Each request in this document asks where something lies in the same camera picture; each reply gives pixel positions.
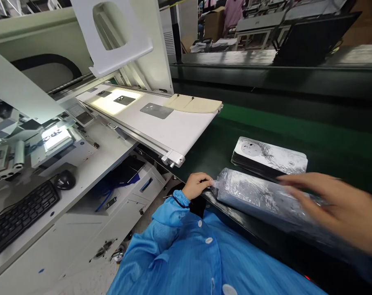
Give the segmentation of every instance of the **black computer mouse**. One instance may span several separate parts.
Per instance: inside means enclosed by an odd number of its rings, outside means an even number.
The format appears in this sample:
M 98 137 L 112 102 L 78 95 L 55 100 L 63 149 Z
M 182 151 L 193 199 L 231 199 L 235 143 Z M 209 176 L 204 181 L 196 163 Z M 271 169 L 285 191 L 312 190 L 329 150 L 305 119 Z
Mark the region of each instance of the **black computer mouse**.
M 75 176 L 68 170 L 64 170 L 56 175 L 55 187 L 62 191 L 72 189 L 76 184 Z

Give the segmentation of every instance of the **keyboard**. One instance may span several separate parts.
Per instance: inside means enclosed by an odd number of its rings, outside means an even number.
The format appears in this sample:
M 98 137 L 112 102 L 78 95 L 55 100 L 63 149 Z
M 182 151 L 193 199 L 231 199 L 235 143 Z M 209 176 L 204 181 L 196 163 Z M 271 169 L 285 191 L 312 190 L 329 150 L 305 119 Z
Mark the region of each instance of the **keyboard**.
M 0 253 L 60 200 L 46 181 L 0 215 Z

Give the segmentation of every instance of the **gray metal plate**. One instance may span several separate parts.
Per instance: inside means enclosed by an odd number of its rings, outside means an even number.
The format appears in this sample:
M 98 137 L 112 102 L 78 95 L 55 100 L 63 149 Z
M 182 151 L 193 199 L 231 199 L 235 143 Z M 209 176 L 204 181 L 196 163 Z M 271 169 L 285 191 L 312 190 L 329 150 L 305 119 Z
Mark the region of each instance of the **gray metal plate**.
M 90 88 L 87 92 L 90 92 L 90 93 L 92 93 L 92 92 L 94 92 L 94 91 L 96 91 L 98 88 L 96 88 L 96 87 L 93 87 L 93 88 Z
M 98 95 L 98 96 L 101 96 L 101 97 L 106 97 L 106 96 L 108 96 L 109 94 L 111 94 L 112 92 L 110 92 L 110 91 L 101 91 L 101 92 L 99 92 L 99 93 L 97 93 L 96 95 Z
M 117 99 L 115 99 L 114 102 L 117 102 L 117 103 L 123 104 L 123 105 L 129 105 L 134 100 L 135 100 L 135 98 L 130 98 L 128 96 L 122 95 L 122 96 L 118 97 Z
M 160 119 L 165 119 L 169 116 L 170 113 L 173 112 L 173 109 L 169 109 L 167 107 L 163 107 L 153 103 L 148 103 L 146 106 L 140 109 L 140 111 L 142 113 L 146 113 Z

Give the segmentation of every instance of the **cardboard box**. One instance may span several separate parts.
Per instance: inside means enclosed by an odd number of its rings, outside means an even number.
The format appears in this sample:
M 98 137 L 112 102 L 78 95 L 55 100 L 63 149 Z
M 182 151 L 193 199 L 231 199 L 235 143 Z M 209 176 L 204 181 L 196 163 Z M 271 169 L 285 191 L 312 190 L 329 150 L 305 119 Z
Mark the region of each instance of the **cardboard box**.
M 216 8 L 205 15 L 205 39 L 212 38 L 216 42 L 223 36 L 224 18 L 224 7 Z
M 343 36 L 342 45 L 362 45 L 372 43 L 372 0 L 357 1 L 351 12 L 362 14 Z

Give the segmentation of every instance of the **glowing light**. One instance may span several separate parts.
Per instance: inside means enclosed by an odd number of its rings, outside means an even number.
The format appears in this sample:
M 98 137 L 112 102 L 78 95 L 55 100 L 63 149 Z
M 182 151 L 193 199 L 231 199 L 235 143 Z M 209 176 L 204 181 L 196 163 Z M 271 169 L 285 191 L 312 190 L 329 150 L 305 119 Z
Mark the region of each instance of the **glowing light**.
M 126 107 L 128 107 L 123 104 L 114 102 L 115 99 L 117 99 L 118 97 L 122 95 L 128 96 L 130 98 L 134 98 L 135 100 L 137 100 L 142 96 L 142 93 L 116 89 L 115 91 L 113 91 L 111 94 L 109 94 L 108 96 L 104 98 L 95 95 L 91 100 L 88 101 L 88 103 L 98 108 L 99 110 L 102 110 L 103 112 L 114 116 L 120 113 Z
M 59 134 L 57 134 L 56 136 L 51 137 L 51 135 L 53 133 L 57 133 L 59 131 L 61 131 Z M 66 129 L 66 126 L 63 125 L 61 127 L 57 127 L 57 125 L 54 125 L 51 128 L 49 128 L 48 130 L 45 130 L 42 133 L 41 137 L 42 137 L 42 139 L 44 139 L 46 137 L 50 137 L 50 139 L 44 143 L 45 152 L 47 152 L 51 148 L 56 146 L 58 143 L 62 142 L 64 139 L 71 138 L 71 135 L 68 132 L 68 130 Z

